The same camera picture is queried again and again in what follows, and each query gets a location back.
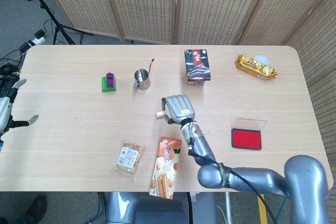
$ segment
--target snack box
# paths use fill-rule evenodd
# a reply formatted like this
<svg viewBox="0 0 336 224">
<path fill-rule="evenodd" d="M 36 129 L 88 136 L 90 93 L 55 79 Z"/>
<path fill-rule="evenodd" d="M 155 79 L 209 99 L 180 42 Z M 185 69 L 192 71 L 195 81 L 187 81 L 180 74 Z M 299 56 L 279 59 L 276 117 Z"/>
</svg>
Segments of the snack box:
<svg viewBox="0 0 336 224">
<path fill-rule="evenodd" d="M 179 139 L 161 137 L 149 189 L 150 195 L 173 199 L 181 143 Z"/>
<path fill-rule="evenodd" d="M 184 50 L 188 85 L 204 85 L 211 80 L 208 54 L 206 49 Z"/>
</svg>

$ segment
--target black box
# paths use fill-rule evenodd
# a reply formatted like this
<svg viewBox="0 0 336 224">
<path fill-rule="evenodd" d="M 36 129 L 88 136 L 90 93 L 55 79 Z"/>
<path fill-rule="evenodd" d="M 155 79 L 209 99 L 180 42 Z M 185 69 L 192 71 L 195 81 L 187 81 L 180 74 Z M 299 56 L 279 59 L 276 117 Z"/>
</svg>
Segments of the black box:
<svg viewBox="0 0 336 224">
<path fill-rule="evenodd" d="M 184 50 L 188 85 L 203 85 L 211 80 L 208 54 L 206 49 Z"/>
</svg>

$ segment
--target plastic packaging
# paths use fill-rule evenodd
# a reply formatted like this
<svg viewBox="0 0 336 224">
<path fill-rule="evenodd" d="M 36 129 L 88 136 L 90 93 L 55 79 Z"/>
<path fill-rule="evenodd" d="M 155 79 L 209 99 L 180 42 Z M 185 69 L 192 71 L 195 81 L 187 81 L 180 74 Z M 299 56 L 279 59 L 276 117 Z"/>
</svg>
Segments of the plastic packaging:
<svg viewBox="0 0 336 224">
<path fill-rule="evenodd" d="M 117 170 L 125 175 L 133 176 L 137 169 L 144 148 L 133 141 L 123 141 L 117 159 Z"/>
</svg>

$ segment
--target orange package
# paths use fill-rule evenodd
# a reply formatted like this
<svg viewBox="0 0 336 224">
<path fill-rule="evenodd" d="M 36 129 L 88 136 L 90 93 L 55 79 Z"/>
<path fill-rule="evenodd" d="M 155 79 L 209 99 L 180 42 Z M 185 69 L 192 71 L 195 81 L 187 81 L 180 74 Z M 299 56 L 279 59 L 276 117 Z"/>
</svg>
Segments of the orange package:
<svg viewBox="0 0 336 224">
<path fill-rule="evenodd" d="M 182 141 L 179 139 L 161 137 L 149 189 L 150 195 L 173 199 L 181 143 Z"/>
</svg>

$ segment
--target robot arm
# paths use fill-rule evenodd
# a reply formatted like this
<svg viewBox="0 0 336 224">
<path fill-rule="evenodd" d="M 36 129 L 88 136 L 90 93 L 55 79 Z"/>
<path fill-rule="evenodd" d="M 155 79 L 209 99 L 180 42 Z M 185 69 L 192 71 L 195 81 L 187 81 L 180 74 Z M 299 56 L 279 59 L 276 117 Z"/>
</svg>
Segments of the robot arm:
<svg viewBox="0 0 336 224">
<path fill-rule="evenodd" d="M 252 191 L 240 175 L 261 194 L 284 196 L 291 199 L 291 223 L 329 223 L 326 199 L 328 187 L 321 163 L 310 156 L 294 156 L 285 164 L 285 177 L 265 168 L 230 168 L 217 163 L 198 123 L 195 112 L 186 95 L 174 95 L 162 99 L 162 110 L 167 105 L 170 115 L 167 123 L 181 125 L 182 134 L 189 146 L 188 154 L 194 156 L 200 169 L 197 179 L 206 188 L 231 188 Z"/>
<path fill-rule="evenodd" d="M 14 121 L 12 113 L 13 103 L 17 95 L 19 88 L 25 84 L 27 79 L 21 79 L 15 82 L 12 88 L 8 91 L 6 96 L 0 98 L 0 151 L 4 142 L 1 140 L 1 136 L 4 135 L 10 128 L 17 128 L 23 126 L 29 126 L 36 122 L 38 115 L 34 115 L 27 121 Z"/>
</svg>

